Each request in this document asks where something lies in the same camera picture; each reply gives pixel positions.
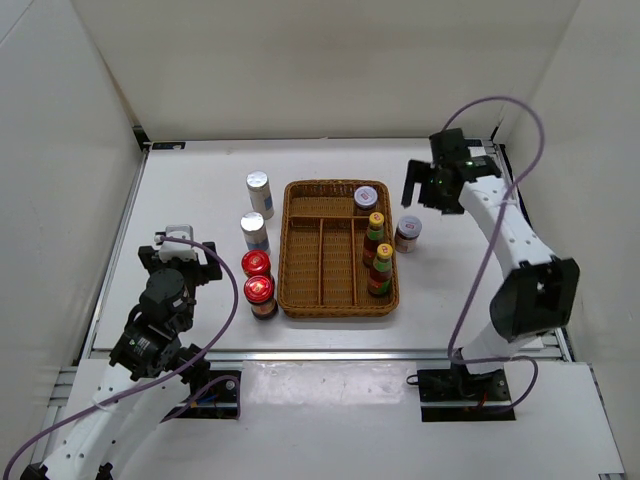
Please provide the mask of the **white-lid paste jar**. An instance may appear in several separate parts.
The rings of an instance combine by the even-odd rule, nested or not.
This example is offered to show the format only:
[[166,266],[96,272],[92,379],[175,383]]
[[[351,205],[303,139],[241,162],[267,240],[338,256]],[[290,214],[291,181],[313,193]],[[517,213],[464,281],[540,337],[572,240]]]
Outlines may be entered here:
[[370,185],[363,185],[354,191],[354,213],[356,216],[369,216],[376,210],[378,202],[377,190]]
[[395,247],[399,253],[412,252],[417,244],[417,239],[422,231],[421,221],[412,215],[399,219],[395,230]]

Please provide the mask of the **red-lid sauce jar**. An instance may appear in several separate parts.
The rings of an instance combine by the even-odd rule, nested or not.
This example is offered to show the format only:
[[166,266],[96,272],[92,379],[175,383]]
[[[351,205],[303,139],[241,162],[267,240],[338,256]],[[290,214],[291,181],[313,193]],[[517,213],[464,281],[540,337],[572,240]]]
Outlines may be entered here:
[[247,278],[254,276],[272,276],[270,257],[263,250],[254,249],[248,251],[242,257],[241,267]]
[[243,287],[251,312],[258,320],[269,320],[278,312],[274,281],[270,276],[255,275],[248,278]]

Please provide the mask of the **yellow-cap sauce bottle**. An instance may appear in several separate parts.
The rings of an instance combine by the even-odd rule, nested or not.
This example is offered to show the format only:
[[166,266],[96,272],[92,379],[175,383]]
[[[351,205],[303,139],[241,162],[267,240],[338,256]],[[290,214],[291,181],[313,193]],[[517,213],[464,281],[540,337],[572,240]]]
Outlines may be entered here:
[[369,215],[368,226],[364,235],[362,261],[370,267],[376,256],[377,248],[384,241],[384,215],[373,212]]
[[393,247],[388,243],[378,245],[376,255],[369,269],[368,292],[376,297],[386,295],[392,279]]

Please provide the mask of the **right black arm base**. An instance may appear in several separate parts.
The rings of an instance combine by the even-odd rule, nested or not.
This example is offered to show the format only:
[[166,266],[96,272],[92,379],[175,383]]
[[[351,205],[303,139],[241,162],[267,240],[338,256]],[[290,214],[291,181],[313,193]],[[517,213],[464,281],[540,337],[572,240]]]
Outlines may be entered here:
[[516,420],[503,369],[479,376],[453,367],[420,369],[406,384],[418,388],[423,423]]

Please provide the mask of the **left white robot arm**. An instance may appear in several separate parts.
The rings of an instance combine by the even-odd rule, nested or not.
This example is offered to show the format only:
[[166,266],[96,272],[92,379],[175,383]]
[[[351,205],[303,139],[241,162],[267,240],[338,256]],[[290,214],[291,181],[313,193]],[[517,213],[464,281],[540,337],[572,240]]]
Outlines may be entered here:
[[196,290],[231,271],[212,242],[163,233],[142,246],[149,277],[113,347],[91,403],[36,434],[21,452],[63,426],[71,429],[24,479],[112,479],[160,423],[180,415],[177,403],[198,400],[210,387],[208,349],[182,345],[194,323]]

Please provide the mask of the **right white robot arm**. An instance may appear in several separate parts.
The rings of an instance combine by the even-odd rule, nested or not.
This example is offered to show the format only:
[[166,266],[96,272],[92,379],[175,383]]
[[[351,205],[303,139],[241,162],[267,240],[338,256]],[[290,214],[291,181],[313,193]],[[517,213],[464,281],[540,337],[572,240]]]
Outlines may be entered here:
[[466,346],[452,352],[457,367],[449,387],[470,400],[536,336],[568,324],[580,269],[560,258],[533,231],[509,199],[502,172],[487,156],[474,156],[461,129],[429,138],[432,160],[412,160],[407,167],[402,204],[418,201],[444,215],[470,214],[489,243],[504,277],[489,305],[489,324]]

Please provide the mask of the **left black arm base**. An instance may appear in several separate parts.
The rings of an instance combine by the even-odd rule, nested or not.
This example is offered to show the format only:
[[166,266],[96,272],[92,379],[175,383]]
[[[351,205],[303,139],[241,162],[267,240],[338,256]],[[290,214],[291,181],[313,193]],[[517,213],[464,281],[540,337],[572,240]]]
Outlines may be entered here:
[[240,385],[242,370],[209,369],[202,378],[190,384],[185,400],[176,405],[164,418],[198,420],[237,420],[240,417]]

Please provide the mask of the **near silver-lid spice jar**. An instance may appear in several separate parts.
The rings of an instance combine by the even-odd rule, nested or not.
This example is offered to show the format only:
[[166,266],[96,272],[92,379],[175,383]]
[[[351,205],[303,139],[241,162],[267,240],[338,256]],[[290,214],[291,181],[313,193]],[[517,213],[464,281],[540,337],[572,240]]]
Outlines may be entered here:
[[241,230],[249,251],[260,250],[270,253],[270,242],[264,217],[255,211],[244,214],[240,220]]

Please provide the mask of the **silver-lid spice jar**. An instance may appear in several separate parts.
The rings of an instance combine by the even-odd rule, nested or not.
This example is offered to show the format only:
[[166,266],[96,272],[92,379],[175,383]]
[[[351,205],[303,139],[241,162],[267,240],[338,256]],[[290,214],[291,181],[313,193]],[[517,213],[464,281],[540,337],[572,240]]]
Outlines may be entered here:
[[240,220],[241,230],[249,251],[260,250],[270,253],[270,242],[264,217],[255,211],[244,214]]
[[246,177],[246,186],[253,210],[265,220],[272,218],[274,207],[268,175],[260,170],[252,171]]

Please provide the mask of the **far silver-lid spice jar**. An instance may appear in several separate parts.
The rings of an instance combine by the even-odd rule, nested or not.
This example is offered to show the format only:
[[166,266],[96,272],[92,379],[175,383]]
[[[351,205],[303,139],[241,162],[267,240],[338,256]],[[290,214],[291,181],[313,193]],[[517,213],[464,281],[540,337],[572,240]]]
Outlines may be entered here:
[[260,170],[252,171],[246,177],[246,186],[253,210],[265,220],[272,218],[274,207],[268,175]]

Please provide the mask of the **brown wicker divided basket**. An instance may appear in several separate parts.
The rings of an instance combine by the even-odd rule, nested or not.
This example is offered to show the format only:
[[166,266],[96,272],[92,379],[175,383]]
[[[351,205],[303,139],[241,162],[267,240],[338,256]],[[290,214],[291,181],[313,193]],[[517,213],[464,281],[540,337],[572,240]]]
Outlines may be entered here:
[[370,186],[384,215],[385,241],[393,237],[387,186],[374,180],[316,179],[284,190],[277,301],[291,318],[383,317],[399,305],[397,268],[388,292],[367,289],[363,245],[368,217],[356,213],[354,193]]

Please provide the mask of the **left dark table label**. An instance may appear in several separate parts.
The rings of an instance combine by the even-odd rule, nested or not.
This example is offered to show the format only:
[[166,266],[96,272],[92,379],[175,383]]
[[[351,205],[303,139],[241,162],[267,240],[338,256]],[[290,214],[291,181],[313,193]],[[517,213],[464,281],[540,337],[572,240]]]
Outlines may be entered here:
[[183,150],[186,147],[185,142],[154,142],[151,145],[152,150]]

